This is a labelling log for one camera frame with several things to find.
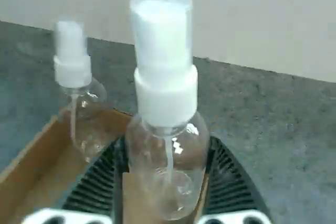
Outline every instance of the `white wall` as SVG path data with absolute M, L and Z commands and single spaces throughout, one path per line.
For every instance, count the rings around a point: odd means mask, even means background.
M 129 0 L 0 0 L 0 20 L 52 28 L 66 14 L 91 37 L 132 43 Z M 194 0 L 194 55 L 336 81 L 336 0 Z

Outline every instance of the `bottle neck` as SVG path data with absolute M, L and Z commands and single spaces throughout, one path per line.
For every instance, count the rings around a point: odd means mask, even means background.
M 80 87 L 80 88 L 65 88 L 63 86 L 60 86 L 60 87 L 61 87 L 62 92 L 64 92 L 64 94 L 66 94 L 66 95 L 71 96 L 73 94 L 76 94 L 78 96 L 81 96 L 81 95 L 84 95 L 85 93 L 87 93 L 90 90 L 91 84 L 92 84 L 92 81 L 91 81 L 90 84 L 88 84 L 86 86 L 83 86 L 83 87 Z
M 150 125 L 144 119 L 142 120 L 142 124 L 146 130 L 150 131 L 156 137 L 177 136 L 181 132 L 183 132 L 187 127 L 187 123 L 183 123 L 176 127 L 158 127 L 158 126 Z

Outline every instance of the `white pump sprayer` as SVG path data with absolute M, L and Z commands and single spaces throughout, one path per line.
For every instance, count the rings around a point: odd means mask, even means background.
M 86 51 L 83 28 L 76 22 L 56 24 L 55 80 L 65 88 L 81 88 L 92 81 L 91 58 Z

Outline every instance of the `bottle shoulder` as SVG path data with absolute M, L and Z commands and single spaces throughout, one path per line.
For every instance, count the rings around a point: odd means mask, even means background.
M 142 120 L 140 114 L 137 113 L 128 125 L 126 138 L 138 138 L 139 136 L 156 139 L 164 138 L 164 136 L 158 135 L 154 130 L 148 127 Z M 169 135 L 169 137 L 175 138 L 177 140 L 197 138 L 208 141 L 209 132 L 203 117 L 198 112 L 196 112 L 181 129 L 177 128 L 177 130 L 173 134 Z

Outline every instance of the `clear plastic bottle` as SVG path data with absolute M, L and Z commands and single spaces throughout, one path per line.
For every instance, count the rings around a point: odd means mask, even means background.
M 106 109 L 104 86 L 92 77 L 82 27 L 75 22 L 56 25 L 55 80 L 60 85 L 60 120 L 69 125 L 74 146 L 90 162 L 109 143 L 99 121 Z
M 209 133 L 197 112 L 191 0 L 131 0 L 138 114 L 126 143 L 130 171 L 154 213 L 189 215 L 200 196 Z

